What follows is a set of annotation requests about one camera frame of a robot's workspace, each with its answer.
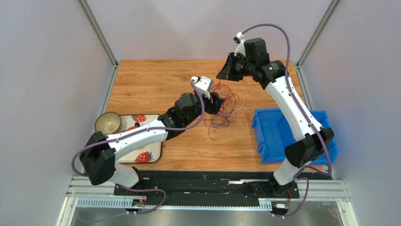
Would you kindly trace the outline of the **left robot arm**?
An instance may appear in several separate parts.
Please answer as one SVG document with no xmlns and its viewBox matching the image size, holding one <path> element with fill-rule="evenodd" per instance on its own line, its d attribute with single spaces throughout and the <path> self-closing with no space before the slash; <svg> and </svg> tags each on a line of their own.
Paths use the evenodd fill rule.
<svg viewBox="0 0 401 226">
<path fill-rule="evenodd" d="M 107 136 L 93 133 L 75 157 L 79 158 L 92 185 L 112 182 L 132 188 L 140 177 L 134 168 L 118 163 L 120 158 L 147 145 L 179 136 L 195 127 L 194 121 L 201 120 L 204 113 L 217 114 L 223 102 L 224 98 L 216 92 L 212 92 L 210 98 L 184 93 L 166 113 L 139 128 Z"/>
</svg>

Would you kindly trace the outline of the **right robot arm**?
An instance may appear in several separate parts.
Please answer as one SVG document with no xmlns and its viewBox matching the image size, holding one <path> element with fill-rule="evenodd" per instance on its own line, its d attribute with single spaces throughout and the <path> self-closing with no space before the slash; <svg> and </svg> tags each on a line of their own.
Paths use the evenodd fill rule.
<svg viewBox="0 0 401 226">
<path fill-rule="evenodd" d="M 238 46 L 228 54 L 217 79 L 241 81 L 245 76 L 252 77 L 277 103 L 295 139 L 285 147 L 286 158 L 268 180 L 269 193 L 280 197 L 305 167 L 324 154 L 334 132 L 330 127 L 323 127 L 310 113 L 293 87 L 283 62 L 270 60 L 263 39 L 235 37 L 234 41 Z"/>
</svg>

